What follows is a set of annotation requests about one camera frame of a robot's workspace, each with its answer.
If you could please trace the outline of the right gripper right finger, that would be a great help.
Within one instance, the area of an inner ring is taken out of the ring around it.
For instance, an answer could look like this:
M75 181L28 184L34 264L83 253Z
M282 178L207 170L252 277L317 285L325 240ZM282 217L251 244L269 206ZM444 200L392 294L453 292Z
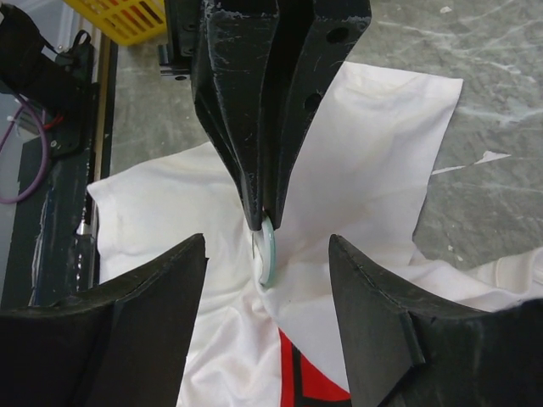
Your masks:
M542 302L485 312L329 241L333 302L354 406L539 406Z

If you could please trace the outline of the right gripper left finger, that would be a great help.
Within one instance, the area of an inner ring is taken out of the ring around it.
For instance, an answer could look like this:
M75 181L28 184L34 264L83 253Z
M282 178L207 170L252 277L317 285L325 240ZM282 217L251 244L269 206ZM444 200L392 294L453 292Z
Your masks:
M2 405L175 405L207 262L197 233L85 292L4 310Z

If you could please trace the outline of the white Coca-Cola t-shirt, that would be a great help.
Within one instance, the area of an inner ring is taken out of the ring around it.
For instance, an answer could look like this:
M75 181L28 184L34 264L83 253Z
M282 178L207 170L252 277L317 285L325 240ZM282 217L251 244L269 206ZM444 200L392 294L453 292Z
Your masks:
M345 63L294 167L276 235L277 281L260 256L231 177L211 144L93 183L106 282L200 232L209 257L181 406L291 406L348 399L327 242L337 232L371 259L445 298L484 310L542 294L542 252L462 272L412 240L462 81Z

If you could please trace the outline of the green round brooch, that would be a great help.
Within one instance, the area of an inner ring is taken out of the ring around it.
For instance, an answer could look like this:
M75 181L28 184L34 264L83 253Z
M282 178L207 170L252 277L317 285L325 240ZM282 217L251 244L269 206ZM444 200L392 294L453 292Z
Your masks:
M275 231L270 218L263 214L261 228L251 235L252 253L258 254L261 270L256 273L257 281L263 288L272 286L276 275L277 247Z

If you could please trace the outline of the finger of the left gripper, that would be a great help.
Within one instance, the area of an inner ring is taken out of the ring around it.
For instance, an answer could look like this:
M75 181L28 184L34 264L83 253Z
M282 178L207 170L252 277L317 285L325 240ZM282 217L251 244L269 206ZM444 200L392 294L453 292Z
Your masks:
M271 223L283 220L288 185L311 122L339 68L372 19L368 1L281 1L273 62Z
M275 1L167 1L165 76L188 80L196 115L234 180L249 229L263 218L262 89Z

